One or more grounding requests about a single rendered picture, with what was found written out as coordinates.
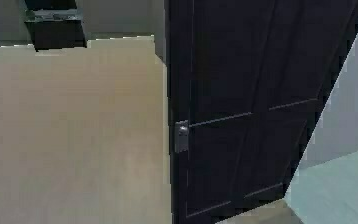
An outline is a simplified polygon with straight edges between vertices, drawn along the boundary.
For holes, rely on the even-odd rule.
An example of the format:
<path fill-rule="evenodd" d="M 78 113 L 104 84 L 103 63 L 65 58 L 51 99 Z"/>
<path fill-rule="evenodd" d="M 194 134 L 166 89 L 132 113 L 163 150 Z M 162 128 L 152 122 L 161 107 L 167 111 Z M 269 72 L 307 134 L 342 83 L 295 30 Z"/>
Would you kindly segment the black panelled room door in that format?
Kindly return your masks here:
<path fill-rule="evenodd" d="M 358 0 L 165 0 L 165 20 L 172 224 L 283 198 L 355 42 Z"/>

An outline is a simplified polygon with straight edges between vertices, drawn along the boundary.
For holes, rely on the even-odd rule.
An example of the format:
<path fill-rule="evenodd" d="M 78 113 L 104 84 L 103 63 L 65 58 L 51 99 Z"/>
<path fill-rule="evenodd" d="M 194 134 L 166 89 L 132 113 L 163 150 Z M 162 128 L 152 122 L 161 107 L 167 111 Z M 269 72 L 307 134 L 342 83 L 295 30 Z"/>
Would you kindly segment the black cabinet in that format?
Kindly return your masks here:
<path fill-rule="evenodd" d="M 36 51 L 87 47 L 76 0 L 21 0 L 24 24 Z"/>

